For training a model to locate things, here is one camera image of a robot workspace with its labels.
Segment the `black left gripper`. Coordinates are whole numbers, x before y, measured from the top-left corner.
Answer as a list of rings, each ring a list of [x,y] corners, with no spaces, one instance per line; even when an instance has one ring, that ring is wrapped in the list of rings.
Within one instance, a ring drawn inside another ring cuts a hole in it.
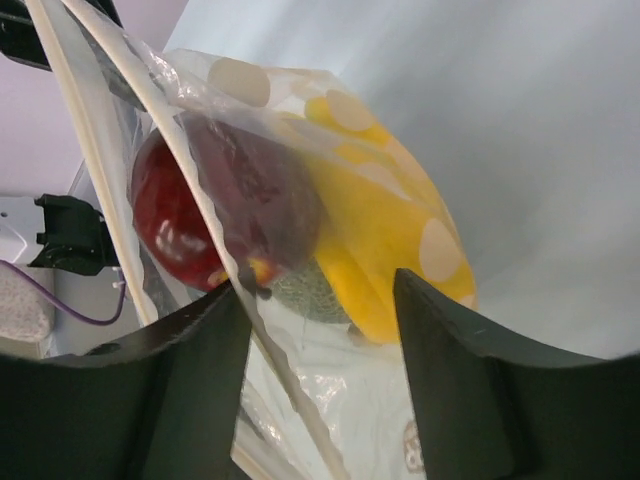
[[[90,29],[54,1],[3,1],[1,53],[47,70],[118,70],[120,62]]]

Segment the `clear zip top bag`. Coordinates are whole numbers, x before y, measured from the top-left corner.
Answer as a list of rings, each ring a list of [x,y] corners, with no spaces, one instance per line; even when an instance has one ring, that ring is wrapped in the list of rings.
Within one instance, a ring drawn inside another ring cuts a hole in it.
[[[82,1],[27,10],[71,111],[141,321],[168,285],[228,285],[251,320],[242,404],[276,479],[424,479],[393,285],[465,307],[438,189],[334,75],[157,51]]]

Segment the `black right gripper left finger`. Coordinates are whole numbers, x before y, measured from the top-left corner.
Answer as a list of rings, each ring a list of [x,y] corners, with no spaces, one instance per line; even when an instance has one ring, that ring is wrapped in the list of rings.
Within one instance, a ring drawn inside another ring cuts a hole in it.
[[[5,479],[239,479],[251,333],[230,284],[85,355],[1,358]]]

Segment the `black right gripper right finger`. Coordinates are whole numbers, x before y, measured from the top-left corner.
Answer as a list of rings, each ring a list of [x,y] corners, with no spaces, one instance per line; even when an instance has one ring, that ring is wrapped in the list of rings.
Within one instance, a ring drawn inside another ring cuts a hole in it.
[[[639,357],[518,334],[400,269],[393,294],[430,479],[635,479]]]

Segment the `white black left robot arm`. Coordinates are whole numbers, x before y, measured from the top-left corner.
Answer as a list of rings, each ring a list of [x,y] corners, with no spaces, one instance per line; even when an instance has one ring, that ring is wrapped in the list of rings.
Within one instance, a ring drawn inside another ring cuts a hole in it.
[[[1,53],[28,67],[51,69],[23,1],[1,3]],[[83,276],[119,265],[104,215],[74,196],[47,193],[1,196],[1,261]]]

